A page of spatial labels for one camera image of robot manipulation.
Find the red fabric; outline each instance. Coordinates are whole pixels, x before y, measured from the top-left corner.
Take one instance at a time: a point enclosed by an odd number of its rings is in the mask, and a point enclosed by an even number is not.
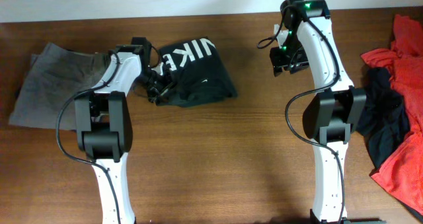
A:
[[[404,96],[410,132],[371,177],[386,192],[423,215],[423,30],[420,23],[395,16],[391,50],[362,55],[370,67],[386,67],[391,88]]]

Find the black garment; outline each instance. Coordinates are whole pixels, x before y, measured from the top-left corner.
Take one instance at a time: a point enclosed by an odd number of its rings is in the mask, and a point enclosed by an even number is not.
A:
[[[398,148],[410,131],[403,96],[391,89],[390,77],[385,68],[367,72],[367,100],[357,126],[357,131],[368,139],[370,158],[376,168]]]
[[[165,46],[159,53],[172,85],[158,105],[190,107],[237,96],[215,46],[207,38]]]

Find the cable on robotic arm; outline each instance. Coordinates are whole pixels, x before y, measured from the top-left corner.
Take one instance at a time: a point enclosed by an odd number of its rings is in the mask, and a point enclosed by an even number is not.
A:
[[[115,205],[116,205],[116,215],[117,215],[117,218],[118,218],[118,224],[121,224],[120,223],[120,212],[119,212],[119,204],[118,204],[118,198],[117,198],[117,196],[116,196],[116,192],[115,192],[115,190],[114,190],[114,187],[113,187],[113,183],[112,183],[112,179],[110,178],[110,175],[109,175],[109,173],[108,173],[108,171],[107,171],[107,169],[106,168],[104,168],[103,166],[101,166],[101,165],[99,165],[99,164],[97,164],[97,163],[95,163],[95,162],[92,162],[92,161],[88,161],[88,160],[84,160],[84,159],[80,159],[80,158],[77,158],[77,157],[74,157],[73,155],[70,155],[68,152],[66,152],[66,150],[63,148],[63,145],[61,144],[61,141],[60,141],[60,122],[61,122],[61,117],[63,116],[63,113],[65,112],[65,110],[66,110],[66,108],[76,99],[76,98],[79,98],[80,96],[83,96],[83,95],[86,95],[86,94],[88,94],[88,93],[91,93],[91,92],[94,92],[94,91],[97,91],[97,90],[99,90],[99,89],[102,89],[102,88],[105,88],[110,82],[112,82],[112,80],[113,80],[113,78],[116,76],[116,74],[117,74],[117,72],[118,72],[118,70],[119,70],[119,66],[120,66],[120,60],[119,60],[119,57],[118,57],[118,54],[115,52],[115,51],[113,51],[113,50],[111,50],[111,51],[109,51],[109,53],[111,54],[111,55],[114,55],[115,57],[116,57],[116,68],[115,68],[115,70],[113,71],[113,74],[112,74],[112,76],[105,82],[105,83],[103,83],[102,85],[100,85],[100,86],[98,86],[98,87],[95,87],[95,88],[91,88],[91,89],[87,89],[87,90],[84,90],[84,91],[81,91],[81,92],[78,92],[78,93],[75,93],[73,96],[71,96],[66,102],[65,102],[65,104],[61,107],[61,110],[60,110],[60,112],[59,112],[59,115],[58,115],[58,118],[57,118],[57,120],[56,120],[56,141],[57,141],[57,143],[58,143],[58,146],[59,146],[59,149],[61,150],[61,152],[63,152],[63,154],[65,155],[65,156],[67,156],[68,158],[70,158],[71,160],[74,160],[74,161],[78,161],[78,162],[81,162],[81,163],[84,163],[84,164],[86,164],[86,165],[92,165],[92,166],[95,166],[95,167],[97,167],[97,168],[99,168],[99,169],[101,169],[103,172],[104,172],[104,174],[106,175],[106,177],[107,177],[107,180],[108,180],[108,183],[109,183],[109,185],[110,185],[110,189],[112,190],[112,193],[113,193],[113,198],[114,198],[114,203],[115,203]]]
[[[317,142],[314,142],[314,141],[311,141],[311,140],[309,140],[307,138],[302,137],[301,135],[299,135],[294,130],[294,128],[291,125],[291,122],[289,121],[289,107],[291,106],[291,104],[295,100],[297,100],[298,98],[301,98],[302,96],[308,95],[308,94],[323,92],[323,91],[325,91],[327,89],[330,89],[331,87],[333,87],[338,82],[338,80],[340,78],[340,70],[339,70],[339,64],[338,64],[338,60],[336,59],[335,52],[332,49],[332,46],[330,45],[327,37],[317,28],[317,26],[313,22],[311,22],[311,20],[309,19],[309,17],[307,17],[307,15],[302,14],[301,11],[297,7],[295,7],[293,5],[288,5],[287,7],[284,8],[284,10],[282,12],[282,21],[281,21],[281,24],[279,26],[279,29],[278,29],[277,33],[274,36],[271,36],[271,37],[268,37],[268,38],[265,38],[265,39],[261,40],[257,44],[257,48],[258,49],[264,49],[264,48],[268,47],[272,42],[274,42],[276,40],[278,34],[281,32],[282,25],[283,25],[283,22],[284,22],[284,19],[285,19],[285,15],[286,15],[286,12],[287,12],[288,9],[293,9],[294,11],[296,11],[297,14],[301,15],[301,17],[303,18],[303,20],[305,22],[308,22],[311,25],[311,27],[316,30],[317,34],[319,34],[319,36],[325,41],[325,44],[328,46],[329,52],[330,52],[330,54],[331,54],[331,56],[332,56],[332,58],[334,60],[334,65],[335,65],[335,69],[336,69],[336,75],[335,75],[334,80],[329,85],[323,86],[323,87],[318,88],[318,89],[312,89],[310,91],[302,92],[300,94],[295,95],[293,98],[291,98],[291,100],[289,100],[289,102],[286,104],[286,107],[285,107],[285,119],[286,119],[286,124],[288,125],[288,128],[291,130],[291,132],[297,138],[299,138],[300,140],[302,140],[302,141],[304,141],[304,142],[306,142],[306,143],[308,143],[310,145],[314,145],[314,146],[317,146],[317,147],[322,147],[324,149],[327,149],[327,150],[329,150],[334,155],[334,157],[336,159],[336,162],[338,164],[338,169],[339,169],[339,173],[340,173],[340,181],[341,181],[341,190],[342,190],[342,207],[341,207],[341,212],[340,212],[339,219],[338,219],[338,224],[341,224],[341,222],[342,222],[342,215],[344,213],[344,208],[345,208],[345,185],[344,185],[344,173],[342,172],[342,165],[341,165],[341,162],[340,162],[338,153],[336,151],[334,151],[332,148],[327,147],[326,145],[321,145],[320,143],[317,143]],[[267,43],[264,46],[260,46],[260,44],[263,43],[266,40],[270,40],[270,42]]]

